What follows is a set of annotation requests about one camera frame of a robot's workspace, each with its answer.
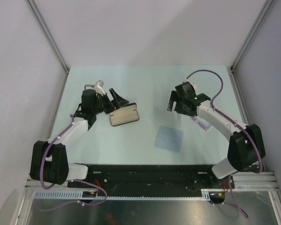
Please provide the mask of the black glasses case beige lining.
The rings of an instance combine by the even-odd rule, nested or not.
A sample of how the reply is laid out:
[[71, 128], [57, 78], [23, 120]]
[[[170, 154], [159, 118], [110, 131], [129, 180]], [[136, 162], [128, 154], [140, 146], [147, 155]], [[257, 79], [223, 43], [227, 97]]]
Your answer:
[[111, 112], [109, 115], [110, 122], [113, 127], [136, 122], [140, 119], [136, 103], [128, 104]]

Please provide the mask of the light blue cleaning cloth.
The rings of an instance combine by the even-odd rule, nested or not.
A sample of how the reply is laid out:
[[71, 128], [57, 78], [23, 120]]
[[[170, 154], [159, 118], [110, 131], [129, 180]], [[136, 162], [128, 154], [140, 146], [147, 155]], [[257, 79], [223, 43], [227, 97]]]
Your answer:
[[159, 126], [154, 146], [163, 150], [179, 153], [182, 146], [183, 131], [167, 126]]

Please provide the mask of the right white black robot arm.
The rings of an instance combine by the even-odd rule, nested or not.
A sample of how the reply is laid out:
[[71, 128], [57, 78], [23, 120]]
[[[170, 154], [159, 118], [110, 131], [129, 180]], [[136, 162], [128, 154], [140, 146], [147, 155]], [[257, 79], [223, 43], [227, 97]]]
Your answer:
[[224, 114], [213, 105], [212, 99], [204, 93], [196, 94], [191, 82], [175, 87], [170, 94], [168, 111], [175, 111], [190, 117], [200, 117], [216, 128], [228, 141], [227, 157], [212, 167], [207, 175], [207, 184], [218, 188], [223, 178], [241, 171], [255, 162], [262, 171], [265, 147], [261, 129], [256, 124], [247, 125]]

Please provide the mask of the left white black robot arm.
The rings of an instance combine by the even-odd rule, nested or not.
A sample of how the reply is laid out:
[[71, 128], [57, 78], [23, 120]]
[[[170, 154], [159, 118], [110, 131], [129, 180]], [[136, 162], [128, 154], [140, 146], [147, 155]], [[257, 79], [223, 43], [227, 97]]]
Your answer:
[[98, 114], [109, 114], [129, 105], [129, 101], [118, 95], [114, 89], [109, 91], [112, 100], [106, 93], [99, 93], [95, 89], [84, 90], [81, 103], [70, 116], [70, 124], [55, 137], [35, 142], [30, 177], [40, 181], [42, 188], [50, 189], [69, 180], [78, 180], [86, 188], [93, 184], [94, 175], [88, 172], [86, 165], [68, 162], [67, 149], [90, 130]]

